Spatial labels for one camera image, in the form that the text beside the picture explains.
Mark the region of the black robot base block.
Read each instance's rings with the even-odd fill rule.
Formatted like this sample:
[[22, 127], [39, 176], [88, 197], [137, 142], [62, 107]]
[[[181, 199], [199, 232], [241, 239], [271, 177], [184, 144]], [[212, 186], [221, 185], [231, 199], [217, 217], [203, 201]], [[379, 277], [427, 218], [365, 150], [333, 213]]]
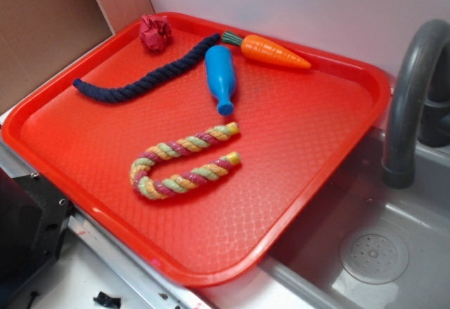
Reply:
[[1, 171], [1, 307], [60, 255], [72, 203], [44, 176]]

